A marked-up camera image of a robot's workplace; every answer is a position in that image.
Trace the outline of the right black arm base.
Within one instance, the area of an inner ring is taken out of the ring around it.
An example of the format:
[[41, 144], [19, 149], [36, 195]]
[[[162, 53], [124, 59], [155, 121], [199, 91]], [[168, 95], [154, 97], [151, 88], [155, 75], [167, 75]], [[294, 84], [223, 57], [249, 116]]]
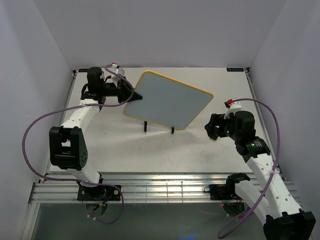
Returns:
[[238, 196], [227, 184], [209, 184], [203, 189], [204, 193], [209, 194], [209, 199], [212, 201], [218, 200], [235, 200]]

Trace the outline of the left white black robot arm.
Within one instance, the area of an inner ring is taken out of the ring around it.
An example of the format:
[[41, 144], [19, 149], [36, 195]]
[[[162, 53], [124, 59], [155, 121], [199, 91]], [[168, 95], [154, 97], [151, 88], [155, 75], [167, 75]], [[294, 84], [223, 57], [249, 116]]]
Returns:
[[119, 105], [143, 98], [127, 81], [122, 67], [112, 63], [105, 70], [109, 72], [108, 76], [101, 67], [87, 69], [87, 83], [81, 90], [79, 108], [61, 126], [49, 131], [50, 163], [80, 180], [80, 200], [85, 197], [102, 200], [109, 190], [102, 184], [102, 175], [88, 163], [85, 129], [102, 110], [108, 97], [116, 97]]

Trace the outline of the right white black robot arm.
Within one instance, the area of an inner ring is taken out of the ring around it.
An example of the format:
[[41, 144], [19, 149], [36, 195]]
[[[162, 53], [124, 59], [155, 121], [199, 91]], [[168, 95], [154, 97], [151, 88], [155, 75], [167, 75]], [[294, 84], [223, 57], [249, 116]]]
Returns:
[[256, 136], [254, 115], [244, 110], [229, 116], [213, 113], [204, 128], [212, 140], [229, 137], [234, 141], [236, 151], [262, 188], [258, 191], [247, 174], [233, 173], [224, 184], [208, 186], [210, 199], [244, 200], [259, 218], [268, 240], [309, 239], [316, 218], [312, 212], [302, 209], [279, 172], [273, 170], [271, 151], [265, 141]]

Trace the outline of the yellow framed whiteboard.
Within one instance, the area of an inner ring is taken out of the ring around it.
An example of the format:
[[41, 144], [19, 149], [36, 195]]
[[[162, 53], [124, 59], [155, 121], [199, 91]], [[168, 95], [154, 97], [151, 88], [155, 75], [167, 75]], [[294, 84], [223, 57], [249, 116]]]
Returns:
[[214, 95], [158, 72], [146, 70], [134, 92], [142, 99], [127, 103], [127, 117], [176, 130], [184, 130], [210, 103]]

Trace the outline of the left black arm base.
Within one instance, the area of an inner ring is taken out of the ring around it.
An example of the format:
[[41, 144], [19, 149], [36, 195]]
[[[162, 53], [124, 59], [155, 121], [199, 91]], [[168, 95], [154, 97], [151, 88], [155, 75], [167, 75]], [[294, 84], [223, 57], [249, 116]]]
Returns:
[[101, 201], [109, 199], [110, 201], [119, 201], [121, 199], [120, 191], [111, 186], [93, 186], [87, 187], [78, 185], [78, 201]]

